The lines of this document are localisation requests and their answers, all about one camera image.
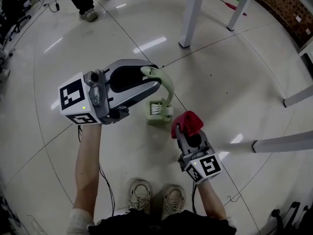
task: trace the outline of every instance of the shoe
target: shoe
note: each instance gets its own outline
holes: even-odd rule
[[[152,187],[145,180],[137,180],[132,183],[129,189],[128,208],[144,211],[150,214],[150,202],[152,197]]]
[[[98,18],[98,14],[95,13],[93,9],[86,11],[83,15],[79,14],[79,17],[82,20],[86,20],[87,22],[92,22],[93,20]]]
[[[166,219],[168,216],[180,213],[184,207],[186,199],[185,191],[182,187],[171,185],[164,193],[163,197],[163,210],[161,220]]]

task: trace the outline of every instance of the chair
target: chair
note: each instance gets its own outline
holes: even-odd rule
[[[5,14],[7,21],[11,26],[14,26],[10,34],[9,41],[12,40],[12,35],[17,31],[20,32],[20,25],[26,19],[30,19],[30,15],[26,15],[25,11],[30,9],[31,6],[24,8],[19,0],[2,0],[2,10]]]

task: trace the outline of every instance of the forearm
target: forearm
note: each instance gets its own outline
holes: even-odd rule
[[[199,184],[198,190],[206,215],[218,219],[226,219],[224,206],[209,181]]]
[[[74,208],[93,216],[99,184],[100,124],[84,125],[75,168],[77,195]]]

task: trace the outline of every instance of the red cloth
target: red cloth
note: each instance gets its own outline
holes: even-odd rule
[[[198,134],[203,127],[203,122],[195,113],[192,111],[186,111],[184,114],[180,115],[173,121],[171,131],[173,139],[177,138],[175,128],[178,123],[180,125],[180,130],[188,137]]]

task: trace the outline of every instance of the glossy tile floor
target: glossy tile floor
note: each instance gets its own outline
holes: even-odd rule
[[[48,235],[64,234],[75,198],[77,127],[60,116],[57,87],[80,71],[125,58],[164,66],[175,85],[175,115],[187,109],[203,120],[225,169],[211,184],[227,214],[237,220],[239,234],[266,235],[275,227],[273,209],[285,213],[293,201],[302,203],[300,209],[311,204],[312,151],[251,150],[256,139],[313,129],[313,98],[287,109],[282,104],[313,83],[293,40],[255,1],[229,32],[233,11],[220,0],[204,0],[191,47],[181,49],[185,2],[94,0],[99,18],[87,23],[70,0],[58,0],[58,13],[35,7],[30,22],[6,46],[16,50],[1,89],[0,178],[11,209],[30,234],[36,232],[27,215]],[[157,94],[166,96],[162,89]],[[143,105],[132,107],[121,122],[103,126],[100,160],[116,208],[126,206],[132,180],[143,178],[154,193],[164,184],[180,184],[188,196],[185,208],[191,210],[192,181],[176,162],[177,143],[169,126],[146,125]],[[196,208],[204,214],[198,194]],[[95,220],[110,213],[109,191],[101,178]]]

